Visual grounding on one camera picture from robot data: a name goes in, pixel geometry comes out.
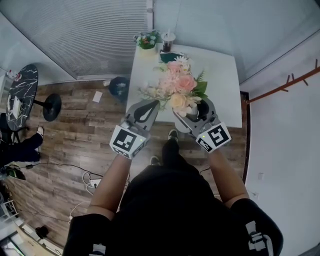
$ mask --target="white marker cube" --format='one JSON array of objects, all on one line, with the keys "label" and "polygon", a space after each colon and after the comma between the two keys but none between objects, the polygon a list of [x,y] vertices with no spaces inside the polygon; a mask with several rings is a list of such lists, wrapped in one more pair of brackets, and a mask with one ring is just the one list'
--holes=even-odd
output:
[{"label": "white marker cube", "polygon": [[111,149],[129,159],[133,159],[147,142],[145,137],[117,125],[110,141]]},{"label": "white marker cube", "polygon": [[221,122],[199,134],[195,141],[208,153],[211,153],[231,141],[231,139],[227,126],[224,122]]}]

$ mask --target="black sleeve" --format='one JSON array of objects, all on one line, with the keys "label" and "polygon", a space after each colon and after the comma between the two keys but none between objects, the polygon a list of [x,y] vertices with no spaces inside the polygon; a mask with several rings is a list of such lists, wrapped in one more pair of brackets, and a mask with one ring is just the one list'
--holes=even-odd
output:
[{"label": "black sleeve", "polygon": [[106,246],[110,223],[110,220],[101,214],[74,217],[70,223],[63,256],[88,256],[93,253],[94,245]]},{"label": "black sleeve", "polygon": [[280,255],[284,244],[283,235],[275,222],[250,199],[243,198],[231,206],[231,211],[240,216],[245,224],[255,221],[257,232],[268,235],[272,241],[273,254]]}]

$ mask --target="black chair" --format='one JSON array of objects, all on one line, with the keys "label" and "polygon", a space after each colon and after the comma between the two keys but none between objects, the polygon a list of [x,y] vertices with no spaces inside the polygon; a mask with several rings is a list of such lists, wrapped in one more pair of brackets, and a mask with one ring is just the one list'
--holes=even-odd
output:
[{"label": "black chair", "polygon": [[19,130],[11,130],[7,123],[6,113],[0,114],[0,131],[2,133],[1,140],[6,144],[12,145],[15,143],[15,140],[17,140],[18,143],[20,143],[18,132],[24,129],[29,130],[28,127],[22,127]]}]

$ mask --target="window blind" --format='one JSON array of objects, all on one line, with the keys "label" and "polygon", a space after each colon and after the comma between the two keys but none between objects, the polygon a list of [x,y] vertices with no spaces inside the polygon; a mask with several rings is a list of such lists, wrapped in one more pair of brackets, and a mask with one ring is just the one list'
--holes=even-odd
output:
[{"label": "window blind", "polygon": [[73,76],[130,74],[146,0],[2,0],[0,11]]}]

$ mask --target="plastic cup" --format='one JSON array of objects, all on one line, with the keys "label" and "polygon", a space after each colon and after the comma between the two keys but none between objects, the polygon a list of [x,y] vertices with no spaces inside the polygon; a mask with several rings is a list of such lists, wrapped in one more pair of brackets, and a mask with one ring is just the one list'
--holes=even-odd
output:
[{"label": "plastic cup", "polygon": [[163,42],[163,51],[166,53],[171,52],[171,47],[174,44],[174,40],[176,39],[176,35],[171,32],[163,33],[161,35]]}]

